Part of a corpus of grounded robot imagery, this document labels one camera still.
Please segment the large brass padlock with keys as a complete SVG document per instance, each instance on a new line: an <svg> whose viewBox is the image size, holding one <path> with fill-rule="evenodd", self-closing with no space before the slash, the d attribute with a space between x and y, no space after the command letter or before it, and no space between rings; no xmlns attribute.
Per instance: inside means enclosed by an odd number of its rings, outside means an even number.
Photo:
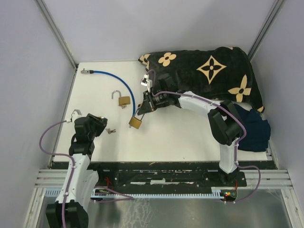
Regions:
<svg viewBox="0 0 304 228"><path fill-rule="evenodd" d="M139 129L141 124L142 124L142 120L145 116L145 114L142 114L140 119L138 119L136 117L136 115L138 114L139 112L139 107L137 108L137 110L135 111L135 114L131 117L130 121L129 121L129 128L135 128L135 129Z"/></svg>

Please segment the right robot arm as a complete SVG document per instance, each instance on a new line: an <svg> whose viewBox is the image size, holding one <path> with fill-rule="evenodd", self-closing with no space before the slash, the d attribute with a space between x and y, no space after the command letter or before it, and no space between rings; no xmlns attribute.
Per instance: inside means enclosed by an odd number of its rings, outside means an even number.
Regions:
<svg viewBox="0 0 304 228"><path fill-rule="evenodd" d="M229 100L215 101L199 96L192 91L179 93L174 88L169 91L173 82L165 82L162 87L160 81L150 79L146 73L140 80L146 87L143 92L143 101L138 105L136 113L144 116L155 112L159 108L175 106L198 113L208 119L213 138L219 143L220 162L218 181L228 186L235 181L235 170L238 164L238 145L247 135L246 128L238 115L233 103Z"/></svg>

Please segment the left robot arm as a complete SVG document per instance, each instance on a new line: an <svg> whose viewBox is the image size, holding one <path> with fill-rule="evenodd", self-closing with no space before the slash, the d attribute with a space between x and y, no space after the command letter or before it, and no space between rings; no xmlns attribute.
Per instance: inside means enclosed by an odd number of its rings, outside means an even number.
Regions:
<svg viewBox="0 0 304 228"><path fill-rule="evenodd" d="M51 228L86 228L93 188L105 180L103 171L89 170L88 166L95 149L94 139L102 134L108 120L92 114L82 116L79 110L74 110L65 122L73 123L75 129L66 154L70 161L55 203L47 205L46 217Z"/></svg>

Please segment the brass padlock with key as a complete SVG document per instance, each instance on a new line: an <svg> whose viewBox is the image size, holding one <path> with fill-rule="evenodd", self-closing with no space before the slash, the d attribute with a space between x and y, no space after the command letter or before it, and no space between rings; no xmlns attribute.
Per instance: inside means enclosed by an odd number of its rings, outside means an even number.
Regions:
<svg viewBox="0 0 304 228"><path fill-rule="evenodd" d="M129 96L122 96L119 90L114 90L111 94L111 98L114 98L114 94L118 94L118 106L124 109L127 105L131 104L131 100Z"/></svg>

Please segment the silver key pair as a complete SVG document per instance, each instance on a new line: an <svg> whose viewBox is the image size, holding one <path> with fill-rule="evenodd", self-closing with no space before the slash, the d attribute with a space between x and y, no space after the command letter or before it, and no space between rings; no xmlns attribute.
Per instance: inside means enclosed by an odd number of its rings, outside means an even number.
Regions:
<svg viewBox="0 0 304 228"><path fill-rule="evenodd" d="M106 128L105 129L106 130L106 132L108 133L108 134L112 134L112 133L115 133L116 132L116 130L115 129L110 129L110 128Z"/></svg>

